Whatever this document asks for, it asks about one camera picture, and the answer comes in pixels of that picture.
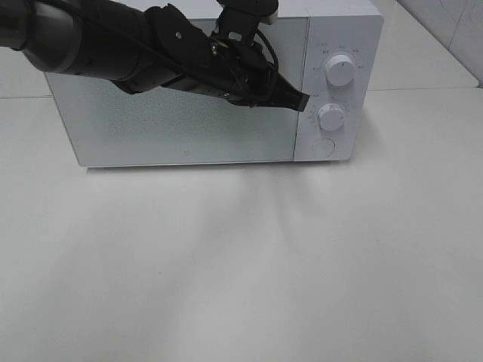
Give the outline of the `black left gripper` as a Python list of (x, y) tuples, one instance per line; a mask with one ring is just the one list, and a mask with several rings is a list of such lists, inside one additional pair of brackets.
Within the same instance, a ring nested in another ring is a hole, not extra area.
[(173, 75), (161, 87), (224, 98), (237, 106), (271, 107), (304, 112), (310, 95), (279, 74), (278, 57), (265, 35), (244, 46), (204, 33), (158, 37), (159, 50), (172, 62)]

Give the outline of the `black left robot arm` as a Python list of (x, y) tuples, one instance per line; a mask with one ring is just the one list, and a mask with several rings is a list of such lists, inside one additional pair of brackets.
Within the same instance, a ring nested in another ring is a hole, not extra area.
[(127, 94), (157, 87), (236, 106), (302, 112), (309, 96), (279, 71), (260, 24), (276, 1), (223, 1), (212, 33), (174, 5), (144, 11), (115, 1), (3, 1), (1, 45), (38, 70), (111, 81)]

